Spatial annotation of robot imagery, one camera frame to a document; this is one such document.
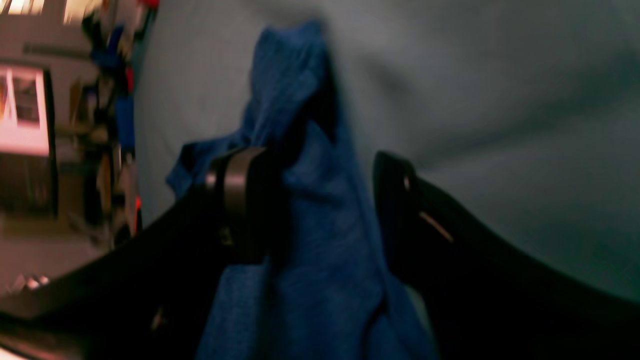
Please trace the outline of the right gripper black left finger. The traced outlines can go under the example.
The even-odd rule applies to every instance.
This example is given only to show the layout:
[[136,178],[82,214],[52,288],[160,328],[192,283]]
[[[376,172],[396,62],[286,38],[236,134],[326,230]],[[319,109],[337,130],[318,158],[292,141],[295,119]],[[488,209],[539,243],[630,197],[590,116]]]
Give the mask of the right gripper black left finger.
[[274,157],[245,147],[118,248],[1,299],[3,360],[192,360],[229,265],[260,264],[274,231]]

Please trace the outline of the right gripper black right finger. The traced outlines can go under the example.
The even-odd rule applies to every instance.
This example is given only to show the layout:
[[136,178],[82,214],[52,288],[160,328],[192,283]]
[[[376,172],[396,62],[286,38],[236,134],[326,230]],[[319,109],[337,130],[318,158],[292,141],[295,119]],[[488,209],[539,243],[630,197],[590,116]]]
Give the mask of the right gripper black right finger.
[[639,305],[533,259],[411,162],[378,152],[387,265],[416,289],[444,360],[637,360]]

